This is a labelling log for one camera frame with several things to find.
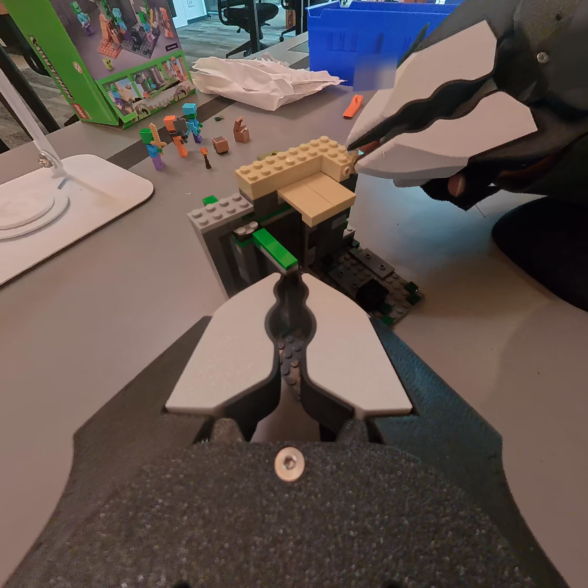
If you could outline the black office chair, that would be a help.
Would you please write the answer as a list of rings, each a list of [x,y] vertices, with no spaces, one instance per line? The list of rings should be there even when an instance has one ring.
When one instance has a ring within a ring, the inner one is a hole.
[[[257,1],[217,1],[219,20],[225,26],[237,26],[238,31],[243,29],[249,34],[250,39],[228,52],[226,58],[243,52],[248,56],[267,49],[261,40],[263,33],[261,26],[278,15],[278,7],[275,4]]]

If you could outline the white desk stand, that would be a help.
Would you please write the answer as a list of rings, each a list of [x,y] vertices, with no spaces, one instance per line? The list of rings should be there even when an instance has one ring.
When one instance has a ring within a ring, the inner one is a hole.
[[[151,197],[151,181],[91,154],[61,159],[1,72],[1,93],[44,167],[1,184],[1,284]]]

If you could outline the orange toy minifigure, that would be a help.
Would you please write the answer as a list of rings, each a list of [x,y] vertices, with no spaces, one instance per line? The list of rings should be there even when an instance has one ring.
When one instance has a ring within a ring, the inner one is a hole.
[[[164,125],[169,132],[180,157],[187,158],[189,152],[186,148],[186,144],[189,129],[186,120],[183,117],[178,117],[176,115],[168,115],[164,118]]]

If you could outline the green toy set box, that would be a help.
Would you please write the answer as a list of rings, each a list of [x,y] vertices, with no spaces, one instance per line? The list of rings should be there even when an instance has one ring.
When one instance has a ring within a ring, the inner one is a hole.
[[[195,93],[166,1],[4,1],[83,122],[131,124]]]

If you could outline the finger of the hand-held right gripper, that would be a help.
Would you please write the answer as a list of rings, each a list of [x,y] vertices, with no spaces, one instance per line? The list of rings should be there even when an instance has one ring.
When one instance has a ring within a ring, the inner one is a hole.
[[[414,52],[397,69],[393,88],[378,90],[363,108],[346,146],[355,149],[404,130],[422,130],[451,115],[489,77],[496,46],[482,21]]]
[[[419,132],[395,136],[357,161],[357,173],[392,179],[397,187],[449,178],[471,157],[537,131],[531,110],[504,92],[481,99],[468,114],[438,119]]]

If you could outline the blue plastic bin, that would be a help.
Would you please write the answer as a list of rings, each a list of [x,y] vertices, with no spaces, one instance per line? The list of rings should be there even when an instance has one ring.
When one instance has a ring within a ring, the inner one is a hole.
[[[312,71],[327,71],[354,85],[357,58],[400,60],[416,39],[428,36],[461,1],[403,3],[339,1],[307,9],[309,62]]]

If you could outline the green-headed toy minifigure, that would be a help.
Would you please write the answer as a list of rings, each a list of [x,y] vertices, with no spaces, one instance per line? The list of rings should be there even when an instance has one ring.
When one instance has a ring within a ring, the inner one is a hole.
[[[149,157],[157,171],[163,171],[165,163],[162,160],[161,154],[166,143],[160,139],[158,129],[154,123],[150,123],[149,127],[142,128],[139,132],[142,143],[148,150]]]

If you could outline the teal toy minifigure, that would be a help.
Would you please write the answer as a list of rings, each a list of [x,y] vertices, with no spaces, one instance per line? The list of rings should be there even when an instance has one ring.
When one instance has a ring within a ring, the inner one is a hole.
[[[187,123],[188,134],[194,136],[195,143],[202,143],[201,128],[202,123],[198,121],[197,106],[193,103],[185,102],[182,105],[183,119]]]

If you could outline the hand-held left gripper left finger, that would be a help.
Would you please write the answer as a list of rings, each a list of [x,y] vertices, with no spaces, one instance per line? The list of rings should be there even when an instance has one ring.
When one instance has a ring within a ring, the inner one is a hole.
[[[168,412],[231,418],[252,438],[281,397],[279,354],[267,329],[280,278],[270,274],[214,312],[166,402]]]

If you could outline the grey desk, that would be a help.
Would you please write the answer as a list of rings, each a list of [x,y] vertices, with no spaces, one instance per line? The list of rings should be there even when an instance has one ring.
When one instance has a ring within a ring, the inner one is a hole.
[[[205,138],[240,116],[252,140],[226,157],[132,171],[153,197],[1,289],[1,583],[67,481],[74,432],[222,300],[187,212],[235,191],[233,171],[321,135],[343,142],[347,87],[270,113],[224,106]],[[571,587],[587,587],[587,314],[521,272],[492,226],[531,195],[498,192],[465,212],[361,175],[356,238],[420,286],[396,333],[503,436],[511,492]]]

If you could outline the toy brick building model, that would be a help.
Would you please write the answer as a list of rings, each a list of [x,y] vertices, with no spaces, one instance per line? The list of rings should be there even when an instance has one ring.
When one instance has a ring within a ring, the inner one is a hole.
[[[348,219],[356,159],[357,152],[322,136],[239,167],[237,193],[204,199],[188,214],[231,298],[270,274],[281,275],[267,329],[282,378],[299,396],[300,360],[311,331],[303,274],[341,292],[384,327],[422,298],[415,283],[355,240]]]

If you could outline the crumpled white paper bag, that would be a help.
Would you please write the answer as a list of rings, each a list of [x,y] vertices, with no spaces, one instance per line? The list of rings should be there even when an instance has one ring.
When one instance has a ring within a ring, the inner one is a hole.
[[[254,59],[200,58],[192,65],[191,75],[202,93],[270,112],[343,83],[325,70],[296,70],[269,54]]]

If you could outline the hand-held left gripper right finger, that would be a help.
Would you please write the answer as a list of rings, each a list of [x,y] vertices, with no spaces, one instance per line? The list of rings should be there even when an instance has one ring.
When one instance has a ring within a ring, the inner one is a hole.
[[[312,275],[301,280],[311,318],[300,360],[305,411],[333,435],[351,418],[408,415],[413,405],[368,314]]]

